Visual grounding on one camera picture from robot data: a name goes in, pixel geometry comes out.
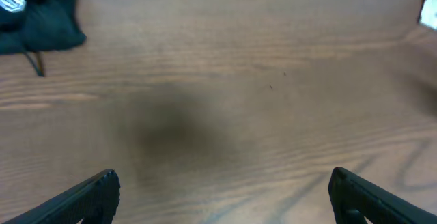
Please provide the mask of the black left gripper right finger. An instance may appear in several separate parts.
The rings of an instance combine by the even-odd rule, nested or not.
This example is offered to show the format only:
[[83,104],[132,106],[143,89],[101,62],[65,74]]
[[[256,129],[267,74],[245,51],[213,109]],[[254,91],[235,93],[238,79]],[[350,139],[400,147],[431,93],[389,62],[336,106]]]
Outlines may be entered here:
[[328,193],[337,224],[436,224],[436,215],[343,167],[333,169]]

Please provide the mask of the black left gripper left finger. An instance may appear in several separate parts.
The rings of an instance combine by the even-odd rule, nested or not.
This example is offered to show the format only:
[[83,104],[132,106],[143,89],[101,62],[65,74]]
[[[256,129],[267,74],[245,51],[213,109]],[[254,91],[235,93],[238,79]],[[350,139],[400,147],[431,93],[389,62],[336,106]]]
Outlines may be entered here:
[[110,224],[119,198],[119,177],[105,169],[4,224]]

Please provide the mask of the black t-shirt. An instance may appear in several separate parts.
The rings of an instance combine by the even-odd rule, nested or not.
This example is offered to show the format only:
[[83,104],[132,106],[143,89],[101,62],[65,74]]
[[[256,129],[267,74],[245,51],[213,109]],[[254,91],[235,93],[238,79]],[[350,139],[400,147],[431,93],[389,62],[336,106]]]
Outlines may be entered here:
[[86,41],[77,0],[1,0],[1,54],[62,51]]

